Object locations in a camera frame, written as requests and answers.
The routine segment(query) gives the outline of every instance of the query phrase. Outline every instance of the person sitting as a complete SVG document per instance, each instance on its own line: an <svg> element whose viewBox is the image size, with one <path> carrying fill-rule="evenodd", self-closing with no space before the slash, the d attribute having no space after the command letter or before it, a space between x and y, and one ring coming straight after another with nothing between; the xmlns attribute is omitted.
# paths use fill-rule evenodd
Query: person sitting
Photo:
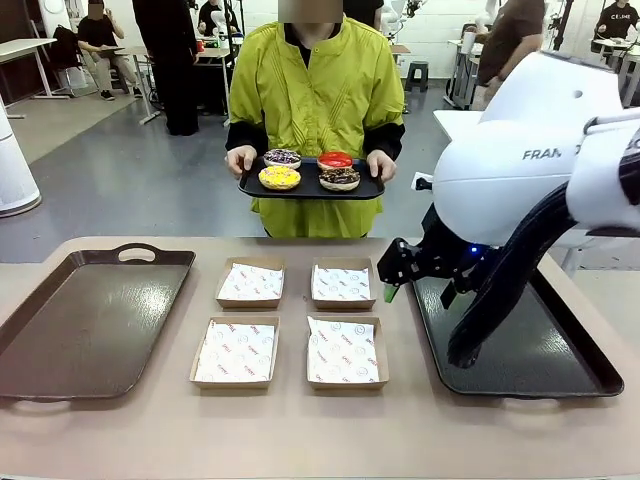
<svg viewBox="0 0 640 480"><path fill-rule="evenodd" d="M202 7L200 7L200 14L198 16L198 32L205 37L213 35L213 29L217 28L215 22L211 18L213 12L222 12L222 8L219 4L220 0L208 0ZM240 31L238 26L238 19L235 12L231 12L231 33L237 33Z"/></svg>
<svg viewBox="0 0 640 480"><path fill-rule="evenodd" d="M332 7L292 0L282 23L245 40L231 85L227 165L239 177L269 149L304 157L331 151L365 158L391 180L405 132L404 92L388 41ZM360 238L382 212L375 200L254 199L273 237Z"/></svg>
<svg viewBox="0 0 640 480"><path fill-rule="evenodd" d="M138 78L129 61L116 55L113 50L118 46L114 35L119 39L124 38L124 31L113 19L111 10L104 10L102 0L89 0L89 15L78 25L78 46L83 51L82 55L100 90L100 96L107 101L115 100L111 93L110 73L111 67L114 67L132 85L133 95L142 98Z"/></svg>

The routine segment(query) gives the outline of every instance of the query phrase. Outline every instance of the chocolate donut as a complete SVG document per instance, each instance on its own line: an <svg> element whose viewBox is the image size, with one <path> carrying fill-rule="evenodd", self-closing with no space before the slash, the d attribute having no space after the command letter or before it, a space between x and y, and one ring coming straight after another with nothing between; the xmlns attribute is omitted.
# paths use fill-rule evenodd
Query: chocolate donut
<svg viewBox="0 0 640 480"><path fill-rule="evenodd" d="M263 159L267 167L287 167L297 170L302 164L300 155L291 150L270 150L264 154Z"/></svg>
<svg viewBox="0 0 640 480"><path fill-rule="evenodd" d="M320 174L320 185L333 192L350 192L360 185L360 174L353 168L334 168Z"/></svg>

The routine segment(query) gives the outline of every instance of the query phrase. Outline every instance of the hand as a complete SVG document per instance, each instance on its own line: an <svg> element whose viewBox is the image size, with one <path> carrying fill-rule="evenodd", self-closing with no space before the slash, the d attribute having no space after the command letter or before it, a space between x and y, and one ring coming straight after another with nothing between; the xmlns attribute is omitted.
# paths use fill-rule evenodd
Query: hand
<svg viewBox="0 0 640 480"><path fill-rule="evenodd" d="M251 145L234 148L227 152L227 167L234 177L240 178L243 171L251 170L257 156L258 152Z"/></svg>
<svg viewBox="0 0 640 480"><path fill-rule="evenodd" d="M389 155L382 150L374 150L367 156L367 165L371 171L371 176L374 178L380 174L380 179L386 183L396 176L396 169L398 168L396 162L391 160Z"/></svg>

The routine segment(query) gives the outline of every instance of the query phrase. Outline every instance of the tray handle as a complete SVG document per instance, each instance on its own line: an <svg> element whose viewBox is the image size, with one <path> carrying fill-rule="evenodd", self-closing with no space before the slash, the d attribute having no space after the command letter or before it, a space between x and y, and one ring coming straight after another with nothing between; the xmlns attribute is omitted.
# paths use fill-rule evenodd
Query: tray handle
<svg viewBox="0 0 640 480"><path fill-rule="evenodd" d="M132 258L131 260L120 260L120 254L122 252L126 252L127 250L134 250L134 249L148 250L155 255L155 258L153 260L144 260L144 259L138 259L138 258ZM160 250L159 248L154 247L153 245L149 245L148 243L127 243L125 245L120 245L118 248L114 248L113 250L111 250L111 252L113 253L114 262L139 263L144 265L155 265L158 263L163 263L164 258L169 255L169 252L165 250Z"/></svg>

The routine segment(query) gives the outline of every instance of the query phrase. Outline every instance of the black tray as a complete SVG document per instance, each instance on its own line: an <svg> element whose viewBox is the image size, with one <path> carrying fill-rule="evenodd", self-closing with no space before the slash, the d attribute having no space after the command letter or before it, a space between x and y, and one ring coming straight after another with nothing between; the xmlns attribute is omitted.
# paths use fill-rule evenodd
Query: black tray
<svg viewBox="0 0 640 480"><path fill-rule="evenodd" d="M291 190L269 190L260 183L258 174L265 168L262 158L253 163L253 168L242 175L238 188L247 195L257 198L289 198L292 200L371 200L384 193L384 184L379 178L373 178L369 167L363 160L354 160L353 168L360 172L360 185L351 192L331 192L320 185L318 160L303 158L298 169L302 179Z"/></svg>
<svg viewBox="0 0 640 480"><path fill-rule="evenodd" d="M458 295L444 310L447 280L424 278L413 287L442 383L463 395L522 399L611 397L624 382L540 272L516 308L462 369L447 358L449 338L475 294Z"/></svg>
<svg viewBox="0 0 640 480"><path fill-rule="evenodd" d="M121 260L143 249L153 260ZM195 253L73 252L0 328L0 398L104 399L138 381Z"/></svg>

